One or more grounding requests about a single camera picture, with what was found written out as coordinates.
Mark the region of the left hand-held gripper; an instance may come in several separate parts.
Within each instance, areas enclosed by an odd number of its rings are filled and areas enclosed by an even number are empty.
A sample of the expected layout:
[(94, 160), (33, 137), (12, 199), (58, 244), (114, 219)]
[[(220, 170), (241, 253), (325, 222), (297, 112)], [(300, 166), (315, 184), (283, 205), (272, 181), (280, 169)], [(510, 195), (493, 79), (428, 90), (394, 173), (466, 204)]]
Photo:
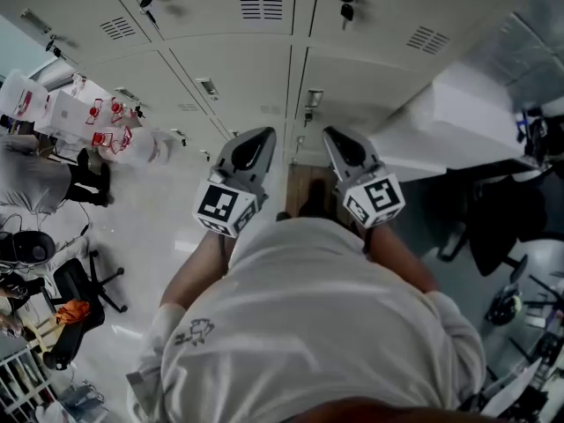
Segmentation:
[(216, 166), (197, 188), (192, 215), (203, 228), (237, 238), (261, 211), (268, 197), (263, 182), (276, 144), (276, 131), (262, 127), (224, 145)]

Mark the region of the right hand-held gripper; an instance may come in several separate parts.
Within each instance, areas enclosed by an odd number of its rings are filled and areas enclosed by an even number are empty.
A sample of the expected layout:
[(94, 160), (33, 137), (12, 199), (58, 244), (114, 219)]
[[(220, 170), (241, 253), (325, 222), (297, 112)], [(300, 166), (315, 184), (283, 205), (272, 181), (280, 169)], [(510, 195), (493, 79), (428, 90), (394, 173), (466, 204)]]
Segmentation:
[(367, 137), (344, 126), (328, 126), (323, 141), (338, 177), (341, 203), (360, 226), (380, 225), (404, 209), (396, 175), (378, 159)]

